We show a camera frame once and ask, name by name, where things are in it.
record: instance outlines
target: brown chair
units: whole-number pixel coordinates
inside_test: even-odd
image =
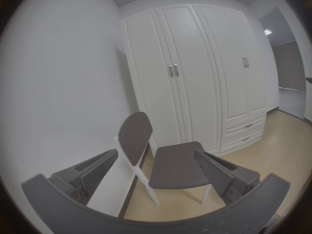
[[[157,206],[160,202],[153,189],[187,189],[206,186],[202,199],[205,203],[211,183],[194,160],[194,151],[204,150],[197,141],[157,149],[150,180],[139,167],[144,150],[152,135],[152,126],[144,112],[130,115],[120,128],[114,140],[117,150],[125,154],[126,160],[145,185]]]

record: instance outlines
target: gray floor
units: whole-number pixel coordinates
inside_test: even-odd
[[[279,110],[303,119],[305,116],[306,93],[280,88]]]

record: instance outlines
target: ceiling light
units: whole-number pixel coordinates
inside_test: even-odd
[[[264,31],[264,33],[265,33],[265,34],[266,34],[266,36],[267,36],[267,35],[271,34],[272,32],[271,32],[271,31],[269,31],[268,29],[266,29],[266,30]]]

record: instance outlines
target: vertical blind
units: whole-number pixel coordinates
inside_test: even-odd
[[[305,92],[305,71],[296,41],[272,47],[279,87]]]

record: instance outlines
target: door handle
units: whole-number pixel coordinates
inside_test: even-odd
[[[172,72],[172,65],[171,64],[169,65],[169,75],[170,75],[170,77],[174,76],[174,73]]]
[[[176,77],[179,76],[179,72],[177,71],[177,64],[174,65],[174,72],[176,74]]]

